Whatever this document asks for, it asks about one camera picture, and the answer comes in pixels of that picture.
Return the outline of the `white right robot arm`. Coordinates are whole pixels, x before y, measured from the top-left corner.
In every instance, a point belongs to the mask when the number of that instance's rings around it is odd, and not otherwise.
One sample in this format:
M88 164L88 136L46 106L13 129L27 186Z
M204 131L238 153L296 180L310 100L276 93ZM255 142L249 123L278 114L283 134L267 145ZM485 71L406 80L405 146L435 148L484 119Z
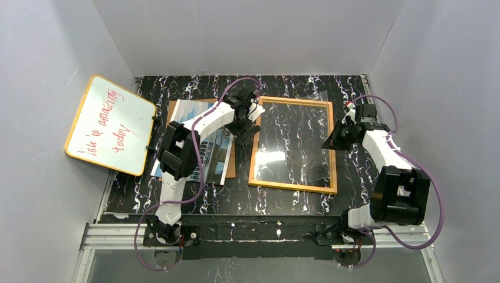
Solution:
M360 143L379 175L369 203L345 210L338 227L355 231L387 224L420 225L426 212L429 176L397 154L389 137L389 127L377 122L374 104L350 103L348 109L347 114L335 122L322 148L350 150Z

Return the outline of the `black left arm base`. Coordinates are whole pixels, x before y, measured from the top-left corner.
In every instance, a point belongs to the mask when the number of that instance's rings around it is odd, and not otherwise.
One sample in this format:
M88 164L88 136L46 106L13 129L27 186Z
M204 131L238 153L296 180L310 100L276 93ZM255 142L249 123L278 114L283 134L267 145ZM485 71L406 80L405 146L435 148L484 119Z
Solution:
M142 245L153 246L198 246L201 229L199 226L175 225L172 228L149 225L142 237Z

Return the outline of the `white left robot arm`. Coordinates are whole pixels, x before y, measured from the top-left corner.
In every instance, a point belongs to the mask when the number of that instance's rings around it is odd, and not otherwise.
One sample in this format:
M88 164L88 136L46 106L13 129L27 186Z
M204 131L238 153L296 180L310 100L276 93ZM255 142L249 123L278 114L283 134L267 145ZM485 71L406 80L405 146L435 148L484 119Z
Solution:
M157 154L162 173L160 205L155 213L159 222L173 226L180 221L185 183L195 169L202 168L201 142L224 127L244 143L260 131L256 120L264 111L254 92L240 90L187 121L167 125Z

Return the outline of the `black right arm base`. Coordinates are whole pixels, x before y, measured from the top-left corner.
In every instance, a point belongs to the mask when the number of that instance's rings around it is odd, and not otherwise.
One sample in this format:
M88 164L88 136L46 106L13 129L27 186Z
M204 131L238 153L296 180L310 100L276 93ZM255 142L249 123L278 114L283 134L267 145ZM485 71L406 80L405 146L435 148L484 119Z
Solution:
M358 252L364 244L373 244L374 240L367 231L344 227L339 224L316 225L311 238L319 246L341 245L338 252Z

